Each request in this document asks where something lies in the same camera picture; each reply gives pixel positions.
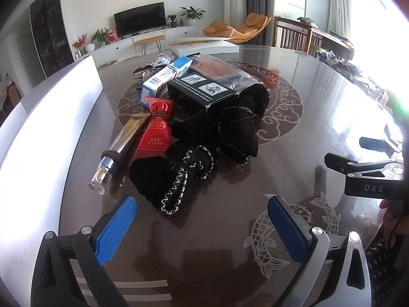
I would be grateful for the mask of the person's right hand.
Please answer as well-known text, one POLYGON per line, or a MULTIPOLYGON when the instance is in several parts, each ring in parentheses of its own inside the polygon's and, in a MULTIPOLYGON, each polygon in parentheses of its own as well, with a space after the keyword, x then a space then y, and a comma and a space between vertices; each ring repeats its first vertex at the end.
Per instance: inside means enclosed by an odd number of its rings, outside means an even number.
POLYGON ((393 246, 396 235, 408 235, 408 215, 394 216, 391 212, 392 201, 382 200, 379 207, 385 210, 383 215, 384 239, 386 249, 393 246))

